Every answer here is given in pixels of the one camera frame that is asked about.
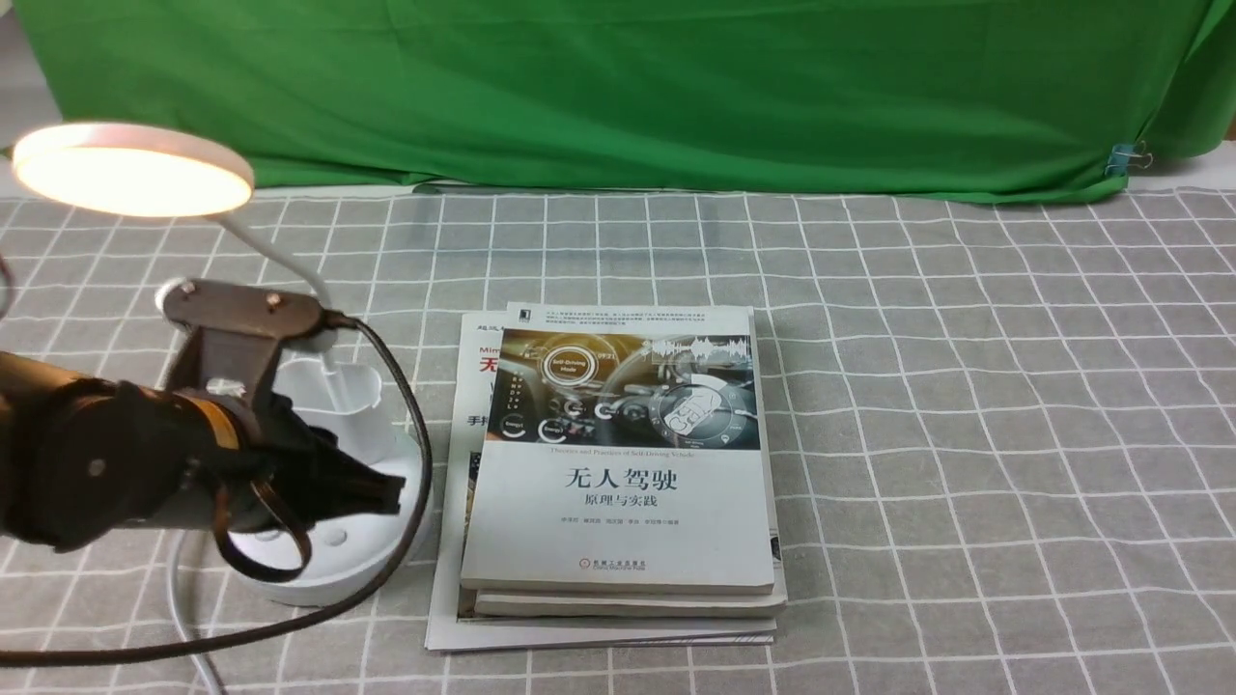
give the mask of white grid lines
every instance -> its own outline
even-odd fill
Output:
[[[896,679],[944,695],[955,667],[983,669],[1014,695],[1041,690],[1038,670],[1065,679],[1058,691],[1093,694],[1126,685],[1112,683],[1121,674],[1110,659],[1162,675],[1145,686],[1167,693],[1230,680],[1236,208],[1221,193],[995,209],[879,195],[452,189],[255,205],[265,207],[256,228],[325,271],[341,305],[381,323],[435,432],[447,425],[459,315],[501,310],[508,288],[576,302],[595,286],[607,305],[675,304],[679,289],[687,303],[753,304],[768,333],[765,378],[780,380],[763,396],[791,600],[776,643],[742,663],[690,646],[672,662],[616,663],[606,648],[555,673],[539,673],[539,654],[525,650],[425,654],[426,608],[375,600],[332,621],[349,638],[329,650],[284,638],[267,647],[268,663],[229,659],[229,691],[613,694],[675,678],[703,695],[718,681],[737,688],[723,674],[737,684],[766,672],[760,691],[802,695],[802,675],[826,669],[855,695]],[[180,334],[154,330],[146,298],[161,275],[252,275],[300,291],[265,260],[221,246],[221,231],[184,221],[152,229],[0,200],[0,252],[26,294],[0,323],[0,349],[109,372],[162,364],[162,373]],[[397,234],[412,246],[392,244]],[[115,297],[114,313],[96,296]],[[358,339],[335,350],[365,356]],[[394,393],[388,377],[383,386]],[[407,413],[392,417],[407,427]],[[166,568],[154,552],[117,560],[99,545],[57,559],[0,547],[0,641],[169,633],[168,620],[141,610]],[[219,592],[203,600],[204,633],[266,623],[231,608],[252,600],[231,574],[218,561],[195,573]],[[135,599],[91,620],[83,599],[100,587]],[[44,606],[14,599],[36,594]],[[349,678],[299,676],[310,658],[337,658]],[[183,664],[143,669],[32,672],[0,679],[0,693],[200,690]]]

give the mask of book stack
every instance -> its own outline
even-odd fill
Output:
[[[426,648],[771,641],[755,345],[742,307],[465,314]]]

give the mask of glowing lamp light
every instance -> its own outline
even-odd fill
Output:
[[[12,172],[44,198],[135,218],[218,215],[253,197],[253,168],[232,150],[136,124],[36,130],[14,146]]]

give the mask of green backdrop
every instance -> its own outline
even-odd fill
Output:
[[[168,125],[263,187],[1091,200],[1203,153],[1234,0],[17,0],[67,119]]]

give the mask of desk lamp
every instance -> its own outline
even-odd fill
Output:
[[[188,502],[159,498],[157,501],[163,507],[153,518],[147,514],[138,519],[114,519],[110,526],[91,519],[95,526],[90,532],[78,534],[77,547],[110,528],[213,529],[224,559],[240,571],[251,589],[282,603],[326,606],[316,613],[251,631],[266,629],[265,637],[326,620],[307,618],[325,613],[331,613],[328,617],[337,616],[363,600],[363,596],[355,599],[358,594],[372,595],[428,535],[430,524],[424,523],[431,498],[428,432],[402,370],[372,329],[334,310],[329,289],[316,273],[258,239],[230,215],[253,195],[253,169],[243,157],[218,142],[173,130],[117,122],[75,122],[44,127],[22,137],[12,151],[12,169],[17,181],[33,193],[68,205],[124,216],[200,216],[213,220],[304,279],[315,294],[308,297],[201,278],[169,281],[157,292],[156,303],[163,315],[187,334],[187,340],[167,375],[169,383],[164,391],[138,388],[138,396],[135,396],[138,399],[163,398],[161,404],[174,401],[172,404],[178,408],[176,414],[182,419],[185,409],[200,409],[205,418],[199,417],[192,424],[208,423],[214,428],[216,437],[209,443],[214,448],[211,451],[245,455],[245,465],[252,466],[253,471],[283,471],[272,472],[271,477],[276,482],[282,480],[284,487],[281,492],[287,498],[281,500],[274,493],[271,493],[273,497],[263,496],[260,485],[263,480],[258,480],[258,472],[245,469],[246,475],[253,479],[243,481],[255,491],[251,497],[256,498],[248,501],[256,512],[240,512],[235,505],[229,510],[226,503],[220,508],[216,500],[214,516],[203,517],[199,510],[187,511]],[[383,419],[379,408],[382,378],[375,369],[351,362],[335,364],[330,359],[329,349],[337,329],[358,330],[375,344],[408,404],[418,441]],[[278,365],[284,348],[316,355],[318,359],[293,359]],[[112,386],[87,375],[62,376],[56,367],[16,356],[6,355],[4,359],[9,360],[0,362],[0,445],[4,446],[7,446],[9,429],[19,429],[5,419],[5,396],[12,399],[7,391],[10,383],[16,383],[12,390],[21,397],[43,391],[63,393],[69,383]],[[37,387],[31,387],[28,382],[37,382]],[[218,388],[220,382],[226,385],[221,390]],[[125,386],[116,387],[117,392]],[[51,401],[53,398],[47,397],[38,404],[42,407]],[[281,403],[287,403],[294,416],[283,413]],[[230,435],[220,435],[220,423],[227,425],[229,422],[231,429],[229,429]],[[171,427],[164,422],[156,424],[164,429]],[[189,425],[177,420],[177,427]],[[246,427],[256,428],[256,437]],[[188,434],[187,430],[180,439],[188,439]],[[281,437],[294,445],[284,449],[261,446],[268,441],[283,444]],[[311,443],[303,445],[305,438]],[[298,450],[308,451],[305,458],[297,460],[287,456],[288,451]],[[135,450],[135,446],[126,451],[133,456],[146,454],[141,448]],[[271,458],[271,451],[283,458]],[[9,512],[22,511],[21,496],[26,493],[25,487],[6,484],[6,476],[19,482],[37,477],[37,474],[20,470],[21,465],[26,465],[21,454],[16,445],[11,451],[0,450],[0,533],[63,549],[70,543],[47,532],[28,531],[41,531],[42,527],[16,513],[6,513],[4,508],[7,496]],[[9,459],[15,459],[16,465]],[[185,482],[180,486],[183,495],[178,497],[173,492],[172,500],[195,492],[199,469],[209,467],[197,458],[187,460],[187,465],[184,460],[176,461],[176,465],[185,466]],[[42,461],[30,465],[37,471]],[[237,464],[230,461],[227,465]],[[87,475],[106,479],[111,470],[103,459],[91,459]],[[235,469],[225,466],[220,470],[232,474]],[[26,507],[40,506],[36,500],[27,502]],[[246,513],[266,523],[239,523]],[[311,528],[297,529],[284,523],[288,518],[308,522],[303,526]],[[21,523],[6,524],[6,519]],[[21,533],[23,529],[27,531],[25,537]],[[54,653],[48,653],[42,660],[31,654],[21,654],[25,660],[6,659],[6,654],[0,653],[0,667],[151,660],[246,643],[240,638],[229,642],[227,637],[199,639],[197,650],[184,646],[179,646],[179,650],[163,646],[162,652],[136,648],[112,653],[126,654],[125,659],[98,655],[106,654],[104,652],[70,652],[68,662],[53,659]]]

